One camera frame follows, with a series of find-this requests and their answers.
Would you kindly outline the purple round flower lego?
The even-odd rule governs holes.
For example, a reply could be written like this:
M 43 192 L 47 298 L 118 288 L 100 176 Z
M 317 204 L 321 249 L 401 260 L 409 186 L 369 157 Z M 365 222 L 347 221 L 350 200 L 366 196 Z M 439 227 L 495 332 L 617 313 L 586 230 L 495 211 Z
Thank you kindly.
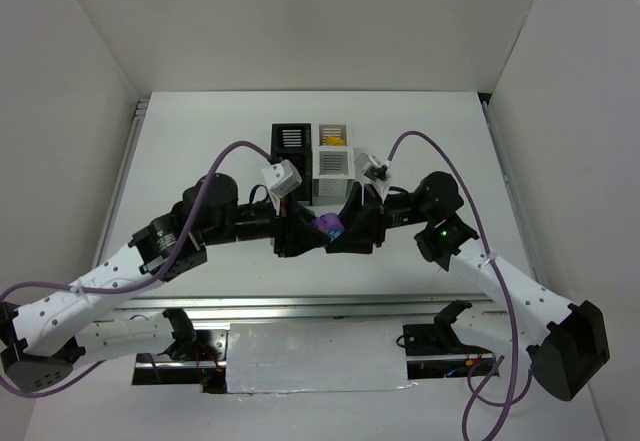
M 312 221 L 312 225 L 325 234 L 332 229 L 342 229 L 344 231 L 343 223 L 337 213 L 326 213 L 318 216 Z

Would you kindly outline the yellow lego brick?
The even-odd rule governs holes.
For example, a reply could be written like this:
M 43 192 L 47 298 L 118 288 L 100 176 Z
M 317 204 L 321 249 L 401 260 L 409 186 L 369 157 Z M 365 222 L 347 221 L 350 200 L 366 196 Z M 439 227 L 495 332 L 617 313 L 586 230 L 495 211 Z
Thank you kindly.
M 326 146 L 345 146 L 346 142 L 339 136 L 327 136 L 325 139 Z

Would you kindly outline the small green lego brick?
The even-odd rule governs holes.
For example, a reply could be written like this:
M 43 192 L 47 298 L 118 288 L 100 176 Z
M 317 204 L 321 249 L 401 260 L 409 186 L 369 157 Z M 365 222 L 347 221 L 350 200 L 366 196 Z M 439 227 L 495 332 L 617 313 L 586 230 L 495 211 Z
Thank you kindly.
M 334 241 L 339 236 L 341 236 L 343 233 L 344 233 L 344 231 L 342 229 L 332 229 L 327 233 L 327 235 L 329 236 L 331 241 Z

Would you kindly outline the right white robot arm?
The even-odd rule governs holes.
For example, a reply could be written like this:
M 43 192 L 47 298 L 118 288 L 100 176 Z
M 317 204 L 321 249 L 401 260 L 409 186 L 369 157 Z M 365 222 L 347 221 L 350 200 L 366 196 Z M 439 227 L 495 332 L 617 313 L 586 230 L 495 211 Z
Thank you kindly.
M 548 290 L 492 252 L 458 215 L 463 205 L 454 177 L 442 171 L 412 192 L 386 198 L 371 184 L 355 184 L 339 214 L 344 231 L 326 251 L 370 254 L 387 230 L 424 224 L 414 236 L 422 258 L 512 311 L 534 379 L 553 397 L 572 400 L 610 359 L 602 311 L 590 301 L 576 303 Z

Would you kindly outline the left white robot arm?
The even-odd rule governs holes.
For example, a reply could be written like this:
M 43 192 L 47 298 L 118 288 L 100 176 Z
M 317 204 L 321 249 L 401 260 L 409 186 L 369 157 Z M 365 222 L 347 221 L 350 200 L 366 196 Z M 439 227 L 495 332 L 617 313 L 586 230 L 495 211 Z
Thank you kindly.
M 39 397 L 59 391 L 86 364 L 134 353 L 172 360 L 200 353 L 197 333 L 181 308 L 124 320 L 109 316 L 126 301 L 205 264 L 211 245 L 266 238 L 280 257 L 330 241 L 291 196 L 276 212 L 269 200 L 239 204 L 237 184 L 228 175 L 199 180 L 169 213 L 64 289 L 22 306 L 1 304 L 1 340 L 7 345 L 1 363 L 11 388 Z

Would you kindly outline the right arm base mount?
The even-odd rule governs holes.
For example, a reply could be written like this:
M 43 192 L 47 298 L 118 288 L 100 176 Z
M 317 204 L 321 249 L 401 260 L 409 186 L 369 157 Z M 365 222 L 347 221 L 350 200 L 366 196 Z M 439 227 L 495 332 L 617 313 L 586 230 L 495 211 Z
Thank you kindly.
M 407 324 L 396 339 L 406 357 L 409 380 L 463 378 L 487 374 L 495 357 L 479 346 L 464 344 L 454 333 L 460 316 L 472 307 L 456 300 L 441 310 L 431 323 Z

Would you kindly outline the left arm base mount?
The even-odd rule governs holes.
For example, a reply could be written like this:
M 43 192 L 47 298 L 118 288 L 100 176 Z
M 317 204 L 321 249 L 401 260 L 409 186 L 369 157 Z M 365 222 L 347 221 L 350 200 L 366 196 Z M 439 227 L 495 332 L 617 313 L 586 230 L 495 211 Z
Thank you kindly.
M 226 394 L 229 331 L 197 330 L 183 309 L 160 313 L 170 324 L 172 342 L 158 354 L 136 355 L 133 386 L 192 385 L 207 394 Z

